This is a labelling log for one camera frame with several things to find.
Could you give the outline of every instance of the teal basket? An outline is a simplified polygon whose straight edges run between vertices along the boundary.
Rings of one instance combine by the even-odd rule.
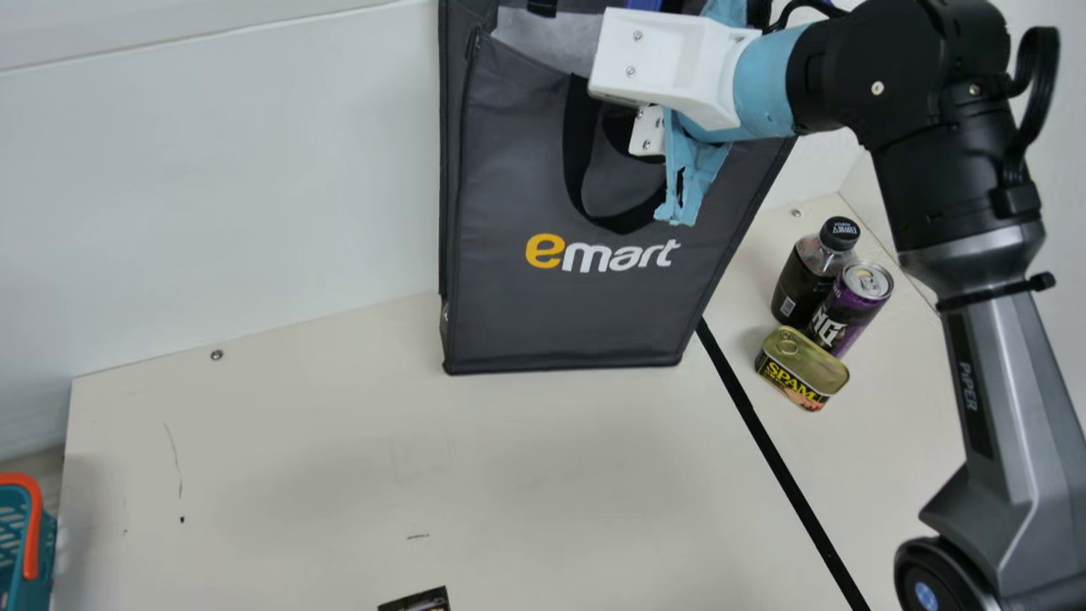
[[[0,473],[0,611],[48,611],[56,520],[28,475]]]

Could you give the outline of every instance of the spam label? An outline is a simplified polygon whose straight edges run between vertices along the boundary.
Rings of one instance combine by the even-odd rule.
[[[765,353],[758,356],[755,369],[758,375],[769,381],[781,393],[784,393],[788,399],[792,399],[793,404],[805,410],[817,412],[825,407],[825,403],[833,396],[825,395],[812,389],[801,378]]]

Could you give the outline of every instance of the emart logo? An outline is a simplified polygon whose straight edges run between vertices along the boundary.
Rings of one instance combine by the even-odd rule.
[[[673,239],[641,247],[640,245],[623,245],[616,250],[595,243],[574,241],[566,244],[561,236],[554,233],[536,233],[529,238],[525,245],[525,258],[533,267],[553,269],[561,265],[563,271],[572,271],[580,258],[580,271],[588,273],[595,267],[599,271],[624,271],[634,267],[647,267],[656,264],[658,267],[670,267],[668,258],[682,244]]]

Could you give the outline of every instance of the bottle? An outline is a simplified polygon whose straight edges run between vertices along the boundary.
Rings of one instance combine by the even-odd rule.
[[[799,238],[781,269],[770,305],[781,324],[807,328],[837,273],[856,259],[853,246],[859,238],[860,226],[844,216],[834,216],[818,233]]]

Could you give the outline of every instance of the table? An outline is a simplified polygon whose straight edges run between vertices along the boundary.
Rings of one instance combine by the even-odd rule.
[[[847,608],[696,341],[674,369],[451,379],[437,317],[76,380],[55,609]]]
[[[753,368],[778,324],[769,302],[792,242],[834,215],[857,218],[836,194],[759,213],[705,319],[867,602],[891,610],[899,608],[894,553],[906,539],[932,534],[917,514],[964,461],[934,309],[861,224],[858,254],[891,269],[896,287],[844,358],[849,383],[823,411],[808,413]]]

